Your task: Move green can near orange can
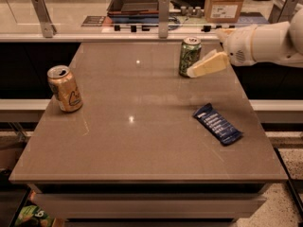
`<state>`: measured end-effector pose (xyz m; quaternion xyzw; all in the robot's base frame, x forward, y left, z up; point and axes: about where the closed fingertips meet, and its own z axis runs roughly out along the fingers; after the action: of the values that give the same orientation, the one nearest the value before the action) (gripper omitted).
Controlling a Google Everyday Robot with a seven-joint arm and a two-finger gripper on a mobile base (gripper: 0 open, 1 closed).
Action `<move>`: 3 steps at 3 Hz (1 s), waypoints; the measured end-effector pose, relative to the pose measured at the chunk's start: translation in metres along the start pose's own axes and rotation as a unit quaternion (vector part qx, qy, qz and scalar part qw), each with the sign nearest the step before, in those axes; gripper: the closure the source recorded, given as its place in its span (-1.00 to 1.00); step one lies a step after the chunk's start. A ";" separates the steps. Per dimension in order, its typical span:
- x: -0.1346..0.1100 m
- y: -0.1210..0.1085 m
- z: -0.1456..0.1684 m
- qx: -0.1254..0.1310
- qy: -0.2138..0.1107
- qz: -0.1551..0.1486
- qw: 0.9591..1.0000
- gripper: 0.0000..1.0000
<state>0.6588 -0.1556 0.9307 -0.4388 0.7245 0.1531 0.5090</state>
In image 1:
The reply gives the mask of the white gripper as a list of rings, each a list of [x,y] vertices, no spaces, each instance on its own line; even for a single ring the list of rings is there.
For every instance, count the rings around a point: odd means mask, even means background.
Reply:
[[[198,78],[204,75],[224,70],[230,62],[235,66],[251,66],[256,63],[252,54],[252,40],[256,25],[239,28],[217,28],[215,33],[223,50],[212,50],[202,59],[194,62],[188,69],[190,78]]]

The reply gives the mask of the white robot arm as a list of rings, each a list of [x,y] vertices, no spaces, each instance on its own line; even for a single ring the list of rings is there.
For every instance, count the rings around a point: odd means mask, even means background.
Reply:
[[[187,70],[190,78],[216,73],[228,65],[252,66],[271,62],[277,65],[302,67],[303,9],[290,22],[243,26],[216,30],[223,52],[212,50]]]

